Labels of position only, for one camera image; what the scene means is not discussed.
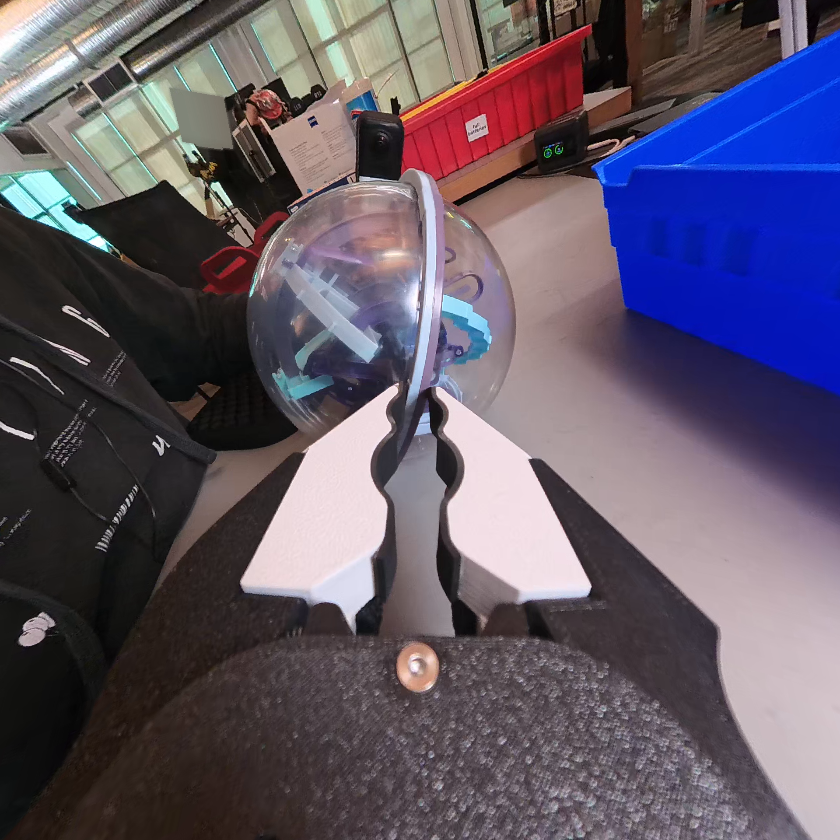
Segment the person's left forearm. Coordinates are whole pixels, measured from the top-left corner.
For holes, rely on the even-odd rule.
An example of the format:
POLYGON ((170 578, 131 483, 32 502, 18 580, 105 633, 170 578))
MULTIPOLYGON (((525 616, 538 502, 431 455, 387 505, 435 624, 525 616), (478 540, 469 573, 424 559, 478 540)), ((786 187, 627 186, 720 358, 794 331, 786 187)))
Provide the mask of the person's left forearm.
POLYGON ((5 208, 1 269, 2 318, 89 371, 120 349, 172 403, 255 370, 246 295, 178 287, 5 208))

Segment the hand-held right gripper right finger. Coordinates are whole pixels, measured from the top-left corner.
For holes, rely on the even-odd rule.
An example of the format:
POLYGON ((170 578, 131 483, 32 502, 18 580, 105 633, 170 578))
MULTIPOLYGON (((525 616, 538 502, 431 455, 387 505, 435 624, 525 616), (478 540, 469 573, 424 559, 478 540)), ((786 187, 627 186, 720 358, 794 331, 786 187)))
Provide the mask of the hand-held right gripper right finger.
POLYGON ((444 593, 476 617, 500 605, 578 600, 592 583, 529 454, 447 391, 430 391, 444 593))

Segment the small black device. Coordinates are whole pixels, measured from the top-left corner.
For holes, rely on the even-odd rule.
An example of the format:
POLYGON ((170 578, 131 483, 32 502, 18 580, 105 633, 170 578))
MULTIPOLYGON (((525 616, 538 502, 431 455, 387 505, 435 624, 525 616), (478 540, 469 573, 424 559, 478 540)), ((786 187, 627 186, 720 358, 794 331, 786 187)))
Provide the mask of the small black device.
POLYGON ((574 168, 583 162, 589 140, 589 115, 584 108, 544 124, 532 136, 536 173, 553 175, 574 168))

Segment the black mesh chair seat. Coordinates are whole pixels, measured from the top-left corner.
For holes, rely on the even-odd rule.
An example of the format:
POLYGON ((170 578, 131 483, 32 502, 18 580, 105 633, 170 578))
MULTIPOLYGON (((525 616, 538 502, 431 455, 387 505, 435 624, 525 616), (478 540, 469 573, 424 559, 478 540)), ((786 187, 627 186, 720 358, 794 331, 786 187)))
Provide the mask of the black mesh chair seat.
POLYGON ((294 423, 272 401, 253 361, 198 375, 196 390, 214 385, 196 414, 185 421, 187 435, 220 452, 269 447, 298 433, 294 423))

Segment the clear maze ball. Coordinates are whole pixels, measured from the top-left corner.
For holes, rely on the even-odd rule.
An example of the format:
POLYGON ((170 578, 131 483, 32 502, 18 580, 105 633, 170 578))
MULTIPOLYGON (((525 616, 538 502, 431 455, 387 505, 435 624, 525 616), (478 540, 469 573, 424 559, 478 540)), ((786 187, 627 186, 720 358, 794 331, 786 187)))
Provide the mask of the clear maze ball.
POLYGON ((259 258, 247 318, 263 386, 311 438, 393 385, 408 413, 433 386, 483 413, 517 328, 497 249, 418 170, 343 183, 294 211, 259 258))

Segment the red plastic bin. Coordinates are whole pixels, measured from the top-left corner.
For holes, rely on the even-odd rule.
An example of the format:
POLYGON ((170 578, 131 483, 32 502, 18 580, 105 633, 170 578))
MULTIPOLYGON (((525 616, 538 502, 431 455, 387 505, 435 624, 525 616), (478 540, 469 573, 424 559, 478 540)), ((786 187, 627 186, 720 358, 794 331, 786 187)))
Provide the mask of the red plastic bin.
POLYGON ((441 180, 580 108, 591 32, 577 28, 405 112, 402 171, 441 180))

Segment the red carry bag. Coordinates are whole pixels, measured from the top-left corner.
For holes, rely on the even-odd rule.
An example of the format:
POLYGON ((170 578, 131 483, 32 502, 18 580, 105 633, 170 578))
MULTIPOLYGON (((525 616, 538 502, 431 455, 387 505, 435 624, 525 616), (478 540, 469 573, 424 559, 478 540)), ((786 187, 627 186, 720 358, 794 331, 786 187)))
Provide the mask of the red carry bag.
POLYGON ((259 258, 268 246, 270 238, 289 216, 288 212, 269 215, 255 230, 255 240, 251 246, 231 245, 205 259, 199 269, 204 282, 203 290, 217 295, 247 292, 256 273, 259 258))

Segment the person's black clothing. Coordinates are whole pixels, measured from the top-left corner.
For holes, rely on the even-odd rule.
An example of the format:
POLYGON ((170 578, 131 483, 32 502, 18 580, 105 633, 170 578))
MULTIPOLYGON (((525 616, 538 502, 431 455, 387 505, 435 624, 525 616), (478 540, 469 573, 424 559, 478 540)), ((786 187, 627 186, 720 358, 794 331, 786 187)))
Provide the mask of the person's black clothing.
POLYGON ((247 355, 201 308, 2 316, 2 838, 46 791, 215 458, 170 402, 247 355))

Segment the blue plastic tray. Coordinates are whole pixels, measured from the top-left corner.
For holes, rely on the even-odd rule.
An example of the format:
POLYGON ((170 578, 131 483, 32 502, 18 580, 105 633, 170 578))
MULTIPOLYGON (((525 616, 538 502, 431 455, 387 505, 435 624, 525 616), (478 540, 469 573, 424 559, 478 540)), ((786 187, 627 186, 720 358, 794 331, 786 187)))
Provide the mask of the blue plastic tray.
POLYGON ((839 393, 839 35, 594 166, 627 309, 839 393))

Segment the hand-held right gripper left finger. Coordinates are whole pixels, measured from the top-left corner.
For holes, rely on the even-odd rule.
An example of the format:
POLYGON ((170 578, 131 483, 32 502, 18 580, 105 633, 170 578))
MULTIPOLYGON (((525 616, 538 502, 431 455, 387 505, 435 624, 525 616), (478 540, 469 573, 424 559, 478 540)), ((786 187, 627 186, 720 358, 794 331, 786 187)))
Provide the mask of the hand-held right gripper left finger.
POLYGON ((391 511, 376 460, 394 437, 391 407, 401 397, 391 385, 304 451, 245 568, 244 593, 333 605, 358 626, 377 595, 391 511))

